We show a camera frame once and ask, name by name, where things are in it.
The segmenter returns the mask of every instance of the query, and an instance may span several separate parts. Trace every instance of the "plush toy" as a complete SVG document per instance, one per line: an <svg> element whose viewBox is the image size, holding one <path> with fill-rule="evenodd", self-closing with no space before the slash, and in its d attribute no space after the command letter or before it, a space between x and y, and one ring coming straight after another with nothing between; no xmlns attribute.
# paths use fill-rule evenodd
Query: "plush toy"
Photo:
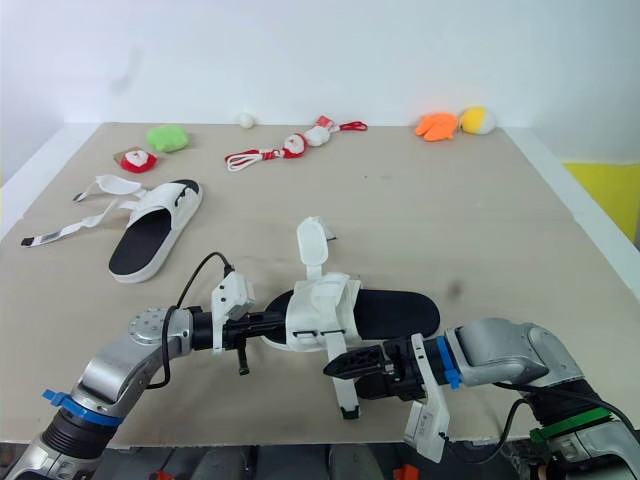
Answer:
<svg viewBox="0 0 640 480"><path fill-rule="evenodd" d="M180 125L162 125L147 132L147 142L158 152L175 152L187 146L189 137Z"/></svg>
<svg viewBox="0 0 640 480"><path fill-rule="evenodd" d="M452 139L458 128L458 119L453 113L432 113L425 115L416 127L416 135L427 142Z"/></svg>
<svg viewBox="0 0 640 480"><path fill-rule="evenodd" d="M467 108L460 116L460 128L475 135L492 132L496 123L496 116L484 107Z"/></svg>
<svg viewBox="0 0 640 480"><path fill-rule="evenodd" d="M151 170L158 158L142 150L140 147L131 147L124 152L116 153L113 159L123 170L131 173L144 173Z"/></svg>
<svg viewBox="0 0 640 480"><path fill-rule="evenodd" d="M316 124L304 133L294 133L288 136L282 148L260 150L253 148L240 153L233 153L225 157L227 170L238 172L254 163L274 158L298 158L304 155L307 146L319 147L329 141L331 134L345 130L367 130L369 127L362 122L336 123L328 117L322 115Z"/></svg>

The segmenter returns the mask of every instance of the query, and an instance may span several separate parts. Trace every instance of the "yellow object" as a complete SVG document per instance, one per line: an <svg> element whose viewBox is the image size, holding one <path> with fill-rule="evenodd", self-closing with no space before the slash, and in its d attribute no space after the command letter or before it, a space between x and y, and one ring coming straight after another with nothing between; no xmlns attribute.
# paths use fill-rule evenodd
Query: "yellow object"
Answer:
<svg viewBox="0 0 640 480"><path fill-rule="evenodd" d="M485 135L496 128L496 117L484 107L467 108L460 116L460 128L467 133Z"/></svg>
<svg viewBox="0 0 640 480"><path fill-rule="evenodd" d="M567 163L565 167L633 242L640 215L640 165Z"/></svg>

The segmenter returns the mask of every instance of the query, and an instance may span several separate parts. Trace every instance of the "wooden table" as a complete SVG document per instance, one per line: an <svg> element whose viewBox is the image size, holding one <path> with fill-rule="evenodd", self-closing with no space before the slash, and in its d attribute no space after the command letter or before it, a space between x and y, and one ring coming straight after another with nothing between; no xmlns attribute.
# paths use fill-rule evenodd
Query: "wooden table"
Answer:
<svg viewBox="0 0 640 480"><path fill-rule="evenodd" d="M223 251L254 283L257 308L304 277L295 228L322 216L339 239L327 270L366 288L424 293L440 308L440 331L498 316L535 322L567 345L606 400L640 419L640 305L571 213L502 131L427 144L400 127L336 135L301 159L240 173L223 157L277 145L303 127L188 125L191 144L142 176L114 152L144 145L145 124L104 124L44 189L0 244L0 439L28 441L54 409L45 388L68 391L94 353L149 306L175 301L200 259ZM107 263L127 216L39 248L20 239L96 214L107 203L71 198L95 175L147 186L192 178L202 206L164 267L137 285L115 282ZM207 307L221 276L209 265L187 302ZM362 401L344 421L323 353L294 354L249 342L251 374L235 353L197 352L173 362L168 387L147 392L112 445L219 445L399 441L410 405ZM515 395L495 387L446 388L452 438L495 438ZM534 420L518 414L513 436Z"/></svg>

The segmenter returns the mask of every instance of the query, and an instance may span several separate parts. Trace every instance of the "cable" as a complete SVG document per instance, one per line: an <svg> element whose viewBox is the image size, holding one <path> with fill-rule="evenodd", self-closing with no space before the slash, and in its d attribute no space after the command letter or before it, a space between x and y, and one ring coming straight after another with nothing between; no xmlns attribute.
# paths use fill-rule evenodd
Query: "cable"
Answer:
<svg viewBox="0 0 640 480"><path fill-rule="evenodd" d="M511 409L509 410L509 415L507 415L507 421L504 424L504 429L502 430L502 434L500 435L500 440L498 441L496 446L493 448L491 453L484 458L478 458L478 459L468 458L463 454L461 454L460 452L458 452L453 442L451 442L449 440L449 437L447 437L444 433L441 433L440 436L444 439L444 444L446 445L446 447L461 462L473 464L473 465L490 462L500 453L500 450L502 450L502 447L504 447L504 444L507 442L507 437L509 436L509 432L511 431L511 424L513 423L513 418L516 415L516 411L518 410L518 407L523 404L529 405L528 400L524 398L519 398L518 400L513 402L513 405L511 405Z"/></svg>
<svg viewBox="0 0 640 480"><path fill-rule="evenodd" d="M614 405L611 405L609 402L605 402L604 400L600 400L599 398L591 398L587 395L582 395L581 393L570 392L568 390L559 390L559 389L551 389L545 387L534 387L532 385L510 385L508 383L496 382L494 383L496 387L504 388L506 390L516 390L518 392L529 392L529 393L540 393L544 395L556 395L558 397L566 397L566 398L575 398L576 400L582 400L583 402L590 403L592 405L606 408L611 413L613 413L616 417L620 419L622 423L629 429L633 438L636 439L640 443L640 439L638 438L638 434L633 426L629 417L627 417L622 410Z"/></svg>
<svg viewBox="0 0 640 480"><path fill-rule="evenodd" d="M207 255L206 257L204 257L202 259L202 261L200 262L200 265L198 265L196 267L196 269L193 271L193 273L191 274L191 278L189 279L187 284L184 286L184 289L182 290L182 293L180 294L180 298L178 298L178 303L177 303L178 308L180 308L182 306L182 301L184 300L184 297L187 295L187 292L189 291L189 288L191 287L191 284L193 283L193 281L196 279L196 277L200 273L200 270L202 270L202 267L204 267L204 265L209 260L211 260L211 258L213 258L213 257L218 257L218 258L220 258L220 260L222 260L222 263L224 264L224 276L225 277L227 275L229 275L231 272L233 272L233 265L231 265L229 263L229 261L227 260L227 257L225 257L220 252L211 252L209 255Z"/></svg>
<svg viewBox="0 0 640 480"><path fill-rule="evenodd" d="M220 258L220 260L224 264L224 276L225 277L227 275L229 275L231 272L234 271L233 265L231 265L229 263L229 261L227 260L227 257L225 257L220 252L211 252L209 255L207 255L206 257L204 257L202 259L200 264L193 271L193 273L191 274L191 277L189 278L189 281L187 282L187 284L182 289L182 293L180 294L180 297L178 298L178 302L175 305L171 305L167 309L167 313L164 316L164 319L162 321L162 369L164 370L164 379L161 382L153 383L151 385L147 385L147 390L155 390L157 388L162 388L162 387L166 386L169 383L169 380L171 380L171 367L169 366L169 361L170 361L170 358L169 358L169 339L168 339L168 336L169 336L169 324L171 323L171 316L173 315L173 312L175 312L176 310L178 310L182 306L182 302L184 301L184 297L187 295L187 292L189 291L189 288L191 287L191 284L193 283L193 281L196 279L196 277L200 273L200 270L202 270L202 267L204 267L204 265L213 257Z"/></svg>
<svg viewBox="0 0 640 480"><path fill-rule="evenodd" d="M169 465L169 461L171 460L171 457L173 457L173 454L176 453L177 448L178 447L173 447L171 449L169 455L167 455L167 458L164 459L164 462L162 462L162 465L160 465L160 468L158 470L164 470L165 468L167 468L167 465Z"/></svg>

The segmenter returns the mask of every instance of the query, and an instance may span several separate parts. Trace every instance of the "green plush toy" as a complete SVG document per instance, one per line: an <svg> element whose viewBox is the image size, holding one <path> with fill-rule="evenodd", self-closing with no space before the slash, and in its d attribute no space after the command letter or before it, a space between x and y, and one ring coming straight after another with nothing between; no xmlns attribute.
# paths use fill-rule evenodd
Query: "green plush toy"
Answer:
<svg viewBox="0 0 640 480"><path fill-rule="evenodd" d="M158 152L175 152L186 147L189 138L180 125L163 125L147 132L147 142Z"/></svg>

